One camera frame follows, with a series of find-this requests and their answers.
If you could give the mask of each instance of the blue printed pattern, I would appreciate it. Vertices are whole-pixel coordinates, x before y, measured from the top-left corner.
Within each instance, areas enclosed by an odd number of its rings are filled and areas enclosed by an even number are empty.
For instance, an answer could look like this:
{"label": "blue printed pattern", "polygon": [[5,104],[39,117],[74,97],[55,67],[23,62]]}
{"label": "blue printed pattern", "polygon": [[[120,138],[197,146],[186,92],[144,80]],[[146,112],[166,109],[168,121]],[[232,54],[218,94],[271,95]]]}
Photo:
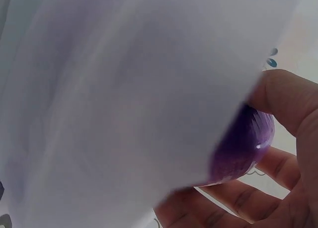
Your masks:
{"label": "blue printed pattern", "polygon": [[[270,53],[270,56],[275,56],[276,54],[278,53],[278,49],[277,48],[273,48],[271,53]],[[270,65],[272,68],[276,68],[277,67],[277,62],[272,59],[272,58],[268,58],[266,60],[267,64]]]}

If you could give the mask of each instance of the finger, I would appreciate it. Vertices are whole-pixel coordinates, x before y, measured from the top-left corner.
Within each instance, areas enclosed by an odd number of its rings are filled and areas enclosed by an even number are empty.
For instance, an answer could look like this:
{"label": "finger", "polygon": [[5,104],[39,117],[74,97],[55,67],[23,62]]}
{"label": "finger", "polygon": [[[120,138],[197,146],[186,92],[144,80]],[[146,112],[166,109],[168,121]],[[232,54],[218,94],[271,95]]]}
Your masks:
{"label": "finger", "polygon": [[301,177],[296,156],[273,147],[268,149],[256,167],[290,191]]}
{"label": "finger", "polygon": [[202,228],[201,224],[185,210],[177,192],[169,195],[154,210],[163,228]]}
{"label": "finger", "polygon": [[187,211],[205,228],[246,228],[249,225],[248,222],[217,206],[195,189],[181,192],[179,195]]}
{"label": "finger", "polygon": [[201,189],[251,223],[269,217],[281,202],[238,180]]}
{"label": "finger", "polygon": [[273,114],[296,135],[301,122],[318,109],[318,86],[285,70],[265,71],[249,104]]}

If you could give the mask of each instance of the skin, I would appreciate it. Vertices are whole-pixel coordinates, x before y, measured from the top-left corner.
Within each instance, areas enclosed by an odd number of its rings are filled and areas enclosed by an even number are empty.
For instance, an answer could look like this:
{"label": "skin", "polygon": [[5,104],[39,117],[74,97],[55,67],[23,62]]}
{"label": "skin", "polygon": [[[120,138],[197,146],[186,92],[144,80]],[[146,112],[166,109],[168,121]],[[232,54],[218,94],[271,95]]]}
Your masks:
{"label": "skin", "polygon": [[296,137],[297,156],[271,147],[257,168],[290,190],[283,200],[234,180],[170,194],[155,213],[163,228],[318,228],[318,84],[284,70],[263,74],[250,106],[273,114]]}

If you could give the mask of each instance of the purple ball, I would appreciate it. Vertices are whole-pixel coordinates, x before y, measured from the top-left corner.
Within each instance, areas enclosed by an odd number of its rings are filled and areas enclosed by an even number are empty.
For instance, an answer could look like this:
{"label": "purple ball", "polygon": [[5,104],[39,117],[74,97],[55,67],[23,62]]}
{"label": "purple ball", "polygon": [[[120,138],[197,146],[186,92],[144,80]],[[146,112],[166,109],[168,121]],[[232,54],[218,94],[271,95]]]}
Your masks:
{"label": "purple ball", "polygon": [[224,183],[246,174],[264,156],[273,137],[273,116],[244,105],[212,156],[207,184]]}

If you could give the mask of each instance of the purple object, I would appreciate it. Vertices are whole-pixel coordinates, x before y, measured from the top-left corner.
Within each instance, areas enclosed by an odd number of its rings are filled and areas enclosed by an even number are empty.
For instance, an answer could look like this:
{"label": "purple object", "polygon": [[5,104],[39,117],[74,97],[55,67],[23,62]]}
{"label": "purple object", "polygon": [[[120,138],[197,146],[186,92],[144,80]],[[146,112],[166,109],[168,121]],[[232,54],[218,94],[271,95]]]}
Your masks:
{"label": "purple object", "polygon": [[273,137],[273,116],[244,105],[212,157],[208,184],[246,174],[264,156]]}

